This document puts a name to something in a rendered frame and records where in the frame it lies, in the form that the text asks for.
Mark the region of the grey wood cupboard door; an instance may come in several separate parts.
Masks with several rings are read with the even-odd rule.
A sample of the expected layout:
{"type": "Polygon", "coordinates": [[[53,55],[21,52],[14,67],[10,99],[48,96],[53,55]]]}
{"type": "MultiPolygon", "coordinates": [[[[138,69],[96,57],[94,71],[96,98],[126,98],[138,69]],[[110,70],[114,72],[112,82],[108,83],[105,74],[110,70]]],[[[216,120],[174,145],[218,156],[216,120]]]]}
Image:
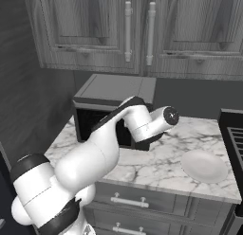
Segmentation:
{"type": "Polygon", "coordinates": [[[243,0],[140,0],[140,29],[144,76],[243,81],[243,0]],[[156,18],[147,65],[150,2],[156,18]]]}
{"type": "Polygon", "coordinates": [[[139,0],[25,0],[43,68],[139,72],[139,0]],[[131,61],[125,61],[125,2],[130,1],[131,61]]]}

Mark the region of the black stove with grate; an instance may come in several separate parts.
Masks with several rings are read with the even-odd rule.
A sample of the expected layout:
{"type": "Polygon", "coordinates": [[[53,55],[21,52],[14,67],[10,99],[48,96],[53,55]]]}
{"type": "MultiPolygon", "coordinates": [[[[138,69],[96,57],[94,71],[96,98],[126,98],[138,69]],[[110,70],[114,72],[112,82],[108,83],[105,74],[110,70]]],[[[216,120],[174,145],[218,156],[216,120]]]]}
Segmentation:
{"type": "Polygon", "coordinates": [[[221,109],[218,125],[242,198],[241,204],[236,207],[236,215],[243,217],[243,111],[221,109]]]}

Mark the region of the grey drawer front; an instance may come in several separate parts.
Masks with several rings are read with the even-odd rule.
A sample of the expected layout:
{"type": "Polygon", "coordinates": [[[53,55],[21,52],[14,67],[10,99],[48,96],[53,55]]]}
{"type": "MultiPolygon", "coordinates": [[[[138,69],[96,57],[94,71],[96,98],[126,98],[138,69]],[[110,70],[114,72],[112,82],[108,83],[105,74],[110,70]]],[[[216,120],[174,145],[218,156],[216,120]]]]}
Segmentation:
{"type": "Polygon", "coordinates": [[[149,204],[148,209],[167,213],[173,212],[175,196],[169,193],[101,182],[96,184],[96,192],[95,200],[99,202],[121,205],[110,201],[110,198],[118,192],[120,197],[125,199],[139,200],[141,197],[145,197],[146,202],[149,204]]]}
{"type": "Polygon", "coordinates": [[[139,218],[135,215],[89,209],[86,211],[86,218],[95,228],[97,235],[125,235],[112,230],[117,222],[121,223],[121,227],[132,230],[138,230],[142,226],[147,235],[185,235],[183,225],[157,222],[152,219],[139,218]]]}

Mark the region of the grey toaster oven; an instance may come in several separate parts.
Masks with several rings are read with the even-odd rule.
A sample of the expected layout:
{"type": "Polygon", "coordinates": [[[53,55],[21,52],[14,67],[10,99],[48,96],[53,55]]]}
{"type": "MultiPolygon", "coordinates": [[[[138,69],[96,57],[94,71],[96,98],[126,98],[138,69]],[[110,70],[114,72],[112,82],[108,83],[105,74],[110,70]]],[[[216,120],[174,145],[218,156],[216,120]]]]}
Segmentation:
{"type": "Polygon", "coordinates": [[[151,78],[93,74],[73,98],[77,140],[85,142],[92,127],[129,97],[143,98],[152,112],[155,89],[151,78]]]}

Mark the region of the white round plate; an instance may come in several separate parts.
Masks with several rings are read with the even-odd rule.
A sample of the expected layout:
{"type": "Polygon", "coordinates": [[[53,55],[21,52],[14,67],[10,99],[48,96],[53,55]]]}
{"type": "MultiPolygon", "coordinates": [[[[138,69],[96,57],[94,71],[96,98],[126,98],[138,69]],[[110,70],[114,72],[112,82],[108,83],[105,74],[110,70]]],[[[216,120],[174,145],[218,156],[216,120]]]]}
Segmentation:
{"type": "Polygon", "coordinates": [[[228,176],[228,168],[223,160],[206,151],[189,151],[182,156],[180,164],[187,175],[201,183],[220,183],[228,176]]]}

